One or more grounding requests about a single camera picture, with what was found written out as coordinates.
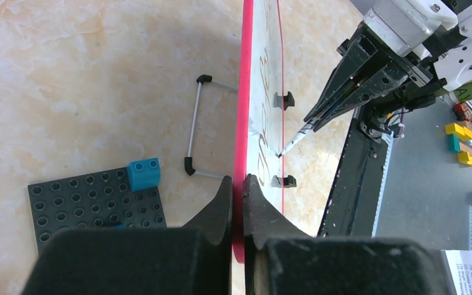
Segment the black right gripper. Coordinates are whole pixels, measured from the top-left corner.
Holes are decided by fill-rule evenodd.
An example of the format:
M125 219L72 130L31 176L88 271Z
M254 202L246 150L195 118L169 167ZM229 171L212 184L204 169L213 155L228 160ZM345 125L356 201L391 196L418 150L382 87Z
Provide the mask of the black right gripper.
M355 108L413 110L434 103L433 94L445 85L436 76L435 57L395 54L368 26L360 26L337 49L342 59L333 69L304 122L321 119L319 131L336 117Z

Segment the dark grey lego baseplate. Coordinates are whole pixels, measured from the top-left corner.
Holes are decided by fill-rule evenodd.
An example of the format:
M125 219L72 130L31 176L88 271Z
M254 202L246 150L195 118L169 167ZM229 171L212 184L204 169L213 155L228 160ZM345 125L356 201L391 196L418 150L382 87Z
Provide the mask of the dark grey lego baseplate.
M158 188L132 192L126 168L30 184L28 194L38 251L64 230L167 226Z

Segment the pink framed whiteboard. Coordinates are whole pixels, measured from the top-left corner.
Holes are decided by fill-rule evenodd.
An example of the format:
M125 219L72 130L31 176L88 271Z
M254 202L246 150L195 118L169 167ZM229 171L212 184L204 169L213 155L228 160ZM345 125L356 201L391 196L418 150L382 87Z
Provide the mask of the pink framed whiteboard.
M234 213L232 249L237 262L250 262L244 248L243 196L248 175L257 178L265 199L284 212L287 187L296 181L285 175L280 157L285 145L285 111L295 105L285 90L283 32L279 1L244 1L240 74L237 86L203 74L197 78L194 113L198 113L205 84L218 84L238 93L234 149Z

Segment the yellow toy block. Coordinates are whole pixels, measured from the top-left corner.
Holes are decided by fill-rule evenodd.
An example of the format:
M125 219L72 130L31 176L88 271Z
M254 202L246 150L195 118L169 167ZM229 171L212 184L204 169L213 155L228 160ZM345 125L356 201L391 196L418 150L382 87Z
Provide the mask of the yellow toy block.
M472 140L472 131L457 123L447 124L444 127L450 152L457 155L457 160L467 166L472 166L472 147L468 143Z

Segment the printed paper sheet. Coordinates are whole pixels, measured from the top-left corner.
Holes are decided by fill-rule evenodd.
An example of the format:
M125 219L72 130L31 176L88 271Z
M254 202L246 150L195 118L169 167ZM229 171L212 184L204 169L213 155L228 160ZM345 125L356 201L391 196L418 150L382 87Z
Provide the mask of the printed paper sheet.
M472 294L472 251L442 250L441 256L452 294Z

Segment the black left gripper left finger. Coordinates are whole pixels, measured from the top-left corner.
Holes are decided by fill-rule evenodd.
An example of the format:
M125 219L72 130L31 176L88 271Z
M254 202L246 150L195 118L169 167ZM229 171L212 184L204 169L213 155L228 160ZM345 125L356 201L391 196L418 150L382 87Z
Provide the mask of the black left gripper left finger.
M24 294L230 294L233 181L181 227L75 229L41 251Z

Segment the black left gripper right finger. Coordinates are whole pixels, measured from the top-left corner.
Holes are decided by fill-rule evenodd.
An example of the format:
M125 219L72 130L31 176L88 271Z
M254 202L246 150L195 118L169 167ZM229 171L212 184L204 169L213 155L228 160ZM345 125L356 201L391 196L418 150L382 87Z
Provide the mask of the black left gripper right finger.
M311 237L248 175L243 189L247 294L447 294L441 257L408 239Z

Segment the white marker pen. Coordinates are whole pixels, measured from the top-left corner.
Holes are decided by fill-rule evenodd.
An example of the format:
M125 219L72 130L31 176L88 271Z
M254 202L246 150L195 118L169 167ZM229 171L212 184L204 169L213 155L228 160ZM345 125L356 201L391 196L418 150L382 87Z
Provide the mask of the white marker pen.
M309 131L312 131L321 121L321 118L315 117L310 119L298 132L285 144L284 148L277 154L280 159L288 151L290 151L298 142L300 142Z

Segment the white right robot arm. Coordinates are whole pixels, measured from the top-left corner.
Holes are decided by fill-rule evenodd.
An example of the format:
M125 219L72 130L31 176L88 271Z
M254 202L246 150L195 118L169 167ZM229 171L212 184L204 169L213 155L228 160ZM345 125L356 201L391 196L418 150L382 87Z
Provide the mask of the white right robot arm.
M338 51L305 132L368 103L383 115L472 82L472 1L377 1Z

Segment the small blue lego brick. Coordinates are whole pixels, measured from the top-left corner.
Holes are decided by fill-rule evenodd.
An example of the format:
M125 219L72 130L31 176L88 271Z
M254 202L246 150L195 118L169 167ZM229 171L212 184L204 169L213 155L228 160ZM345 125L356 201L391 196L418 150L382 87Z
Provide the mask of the small blue lego brick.
M130 162L126 169L132 192L150 189L160 184L161 170L156 157Z

